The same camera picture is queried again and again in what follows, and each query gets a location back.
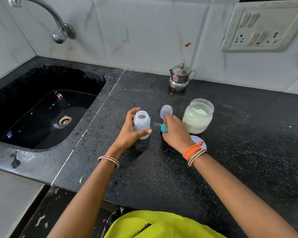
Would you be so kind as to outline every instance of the woman's right hand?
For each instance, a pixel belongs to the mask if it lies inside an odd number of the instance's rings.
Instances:
[[[195,145],[186,127],[177,116],[166,114],[163,123],[166,123],[168,127],[168,132],[162,134],[163,139],[182,155],[188,148]]]

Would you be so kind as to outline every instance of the drain strainer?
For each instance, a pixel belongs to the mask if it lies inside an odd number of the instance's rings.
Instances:
[[[58,124],[60,126],[68,125],[72,121],[72,118],[70,116],[63,116],[58,120]]]

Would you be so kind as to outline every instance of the faucet spout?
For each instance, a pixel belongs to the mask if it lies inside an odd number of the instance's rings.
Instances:
[[[47,10],[54,18],[56,25],[58,27],[58,31],[53,33],[52,39],[59,44],[65,42],[66,38],[75,39],[76,32],[70,24],[64,23],[59,14],[52,8],[48,3],[43,0],[27,0],[34,2],[45,10]],[[21,0],[8,0],[9,5],[12,7],[21,7]]]

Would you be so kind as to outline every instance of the beaded bangle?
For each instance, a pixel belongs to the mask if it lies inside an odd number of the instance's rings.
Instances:
[[[198,150],[202,149],[201,145],[203,142],[199,142],[198,144],[192,145],[190,148],[186,150],[183,154],[183,158],[185,158],[187,161],[189,161],[190,156],[194,153],[197,152]]]
[[[114,158],[112,158],[112,157],[105,156],[105,155],[99,156],[98,161],[100,161],[101,159],[106,159],[106,160],[113,161],[117,165],[116,168],[119,167],[119,162],[117,160],[115,160]]]
[[[191,167],[193,165],[193,162],[199,157],[201,156],[203,153],[205,153],[207,150],[206,149],[201,149],[199,150],[188,162],[188,166]]]

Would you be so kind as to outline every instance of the teapot lid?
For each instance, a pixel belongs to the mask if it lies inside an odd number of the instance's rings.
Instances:
[[[190,74],[191,68],[189,68],[188,66],[184,65],[184,63],[180,63],[179,65],[174,66],[172,68],[172,72],[175,75],[184,76],[184,75]]]

